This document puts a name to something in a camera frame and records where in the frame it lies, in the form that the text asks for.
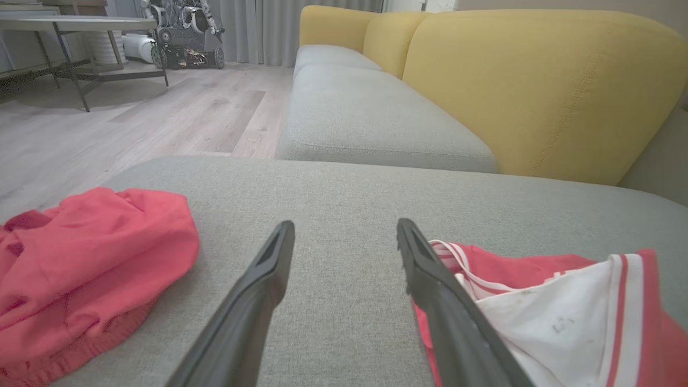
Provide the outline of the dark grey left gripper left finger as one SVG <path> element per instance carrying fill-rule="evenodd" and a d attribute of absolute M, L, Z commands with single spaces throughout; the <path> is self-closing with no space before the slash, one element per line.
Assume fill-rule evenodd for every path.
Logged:
<path fill-rule="evenodd" d="M 254 386 L 273 311 L 288 288 L 294 223 L 278 223 L 167 380 L 167 386 Z"/>

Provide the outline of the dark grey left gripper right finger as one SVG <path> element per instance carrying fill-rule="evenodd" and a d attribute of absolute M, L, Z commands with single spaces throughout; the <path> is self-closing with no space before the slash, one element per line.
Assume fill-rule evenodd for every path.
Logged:
<path fill-rule="evenodd" d="M 397 240 L 406 291 L 427 316 L 442 385 L 531 386 L 530 377 L 412 220 L 398 220 Z"/>

